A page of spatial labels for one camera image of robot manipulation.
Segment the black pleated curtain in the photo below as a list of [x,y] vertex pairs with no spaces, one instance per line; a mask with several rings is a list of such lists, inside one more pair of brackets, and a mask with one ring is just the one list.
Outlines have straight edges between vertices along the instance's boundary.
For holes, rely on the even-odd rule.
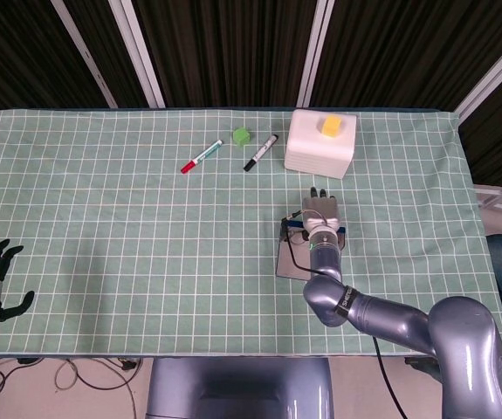
[[[117,104],[149,107],[107,0],[63,0]],[[296,106],[317,0],[133,0],[168,107]],[[335,0],[310,105],[455,111],[502,0]],[[0,0],[0,110],[109,107],[51,0]]]

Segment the white ribbed plastic box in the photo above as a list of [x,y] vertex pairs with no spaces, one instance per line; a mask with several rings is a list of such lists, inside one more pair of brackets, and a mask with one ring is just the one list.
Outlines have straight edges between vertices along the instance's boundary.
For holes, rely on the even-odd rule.
[[[335,138],[321,133],[329,114],[342,118],[340,134]],[[292,113],[285,147],[285,168],[311,175],[341,179],[353,158],[358,117],[298,109]]]

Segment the yellow block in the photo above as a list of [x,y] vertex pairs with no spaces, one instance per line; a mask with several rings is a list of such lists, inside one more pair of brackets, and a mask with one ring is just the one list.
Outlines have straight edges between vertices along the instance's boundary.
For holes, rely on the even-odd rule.
[[339,115],[329,114],[323,121],[321,133],[326,137],[335,138],[340,134],[342,118]]

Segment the blue-grey robot torso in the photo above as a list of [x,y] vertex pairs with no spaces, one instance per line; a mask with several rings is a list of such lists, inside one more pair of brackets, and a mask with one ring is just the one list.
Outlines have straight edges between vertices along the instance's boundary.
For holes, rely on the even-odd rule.
[[153,361],[145,419],[334,419],[328,359],[168,357]]

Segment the blue whiteboard eraser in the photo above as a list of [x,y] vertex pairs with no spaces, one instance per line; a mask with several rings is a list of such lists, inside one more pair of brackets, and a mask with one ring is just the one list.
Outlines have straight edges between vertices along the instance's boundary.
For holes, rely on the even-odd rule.
[[[282,226],[292,226],[305,229],[303,223],[300,220],[295,219],[287,222],[282,222],[280,224],[280,229]],[[296,246],[291,245],[290,243],[283,243],[279,238],[276,276],[281,278],[307,281],[310,278],[311,274],[295,266],[292,260],[290,248],[292,248],[293,256],[297,264],[304,268],[310,269],[310,241],[308,241],[307,244]]]

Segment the white frame post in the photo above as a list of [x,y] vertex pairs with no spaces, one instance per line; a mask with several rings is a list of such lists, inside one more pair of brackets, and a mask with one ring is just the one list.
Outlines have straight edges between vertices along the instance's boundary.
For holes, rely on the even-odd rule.
[[317,0],[299,83],[297,108],[309,107],[335,0]]
[[161,86],[134,10],[133,0],[107,1],[149,107],[165,108]]
[[502,55],[457,106],[459,123],[464,123],[502,84]]
[[79,51],[80,56],[83,58],[89,72],[93,76],[100,92],[106,100],[107,105],[110,108],[116,109],[118,104],[108,87],[99,67],[97,66],[92,53],[90,52],[85,40],[80,34],[78,26],[72,19],[72,15],[67,9],[65,2],[63,0],[51,0],[53,9],[58,14],[61,23],[64,25],[66,31],[68,32],[71,40]]

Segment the black cap whiteboard marker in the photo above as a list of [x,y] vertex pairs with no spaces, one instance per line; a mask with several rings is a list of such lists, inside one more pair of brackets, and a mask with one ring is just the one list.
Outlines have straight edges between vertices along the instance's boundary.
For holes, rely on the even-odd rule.
[[258,151],[252,156],[252,158],[250,158],[250,160],[245,164],[244,171],[249,172],[257,164],[257,162],[266,154],[266,152],[272,148],[272,146],[276,143],[278,138],[279,137],[276,134],[272,134],[258,149]]

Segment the green checked tablecloth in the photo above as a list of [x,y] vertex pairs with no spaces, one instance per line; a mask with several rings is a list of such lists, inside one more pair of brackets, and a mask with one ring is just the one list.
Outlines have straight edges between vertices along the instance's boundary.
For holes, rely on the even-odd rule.
[[[285,168],[288,112],[1,111],[0,241],[24,247],[3,303],[35,299],[0,324],[0,356],[373,353],[352,326],[323,326],[302,283],[275,274],[280,220],[311,187],[338,200],[347,285],[423,311],[473,298],[502,338],[456,115],[356,116],[352,164],[329,179]],[[242,147],[238,127],[251,135]]]

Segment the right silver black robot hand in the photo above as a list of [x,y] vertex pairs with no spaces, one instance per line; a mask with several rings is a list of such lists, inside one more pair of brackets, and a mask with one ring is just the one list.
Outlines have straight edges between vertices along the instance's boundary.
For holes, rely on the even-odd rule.
[[304,228],[311,235],[329,230],[337,233],[340,228],[337,200],[324,189],[310,188],[309,195],[302,200],[301,215]]

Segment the red cap whiteboard marker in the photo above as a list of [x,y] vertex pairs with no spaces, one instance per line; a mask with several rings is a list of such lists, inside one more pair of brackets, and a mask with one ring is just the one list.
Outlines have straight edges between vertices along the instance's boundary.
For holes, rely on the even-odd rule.
[[217,140],[214,143],[206,147],[199,155],[191,159],[186,165],[181,169],[182,174],[187,174],[191,169],[204,161],[208,156],[215,153],[223,145],[222,140]]

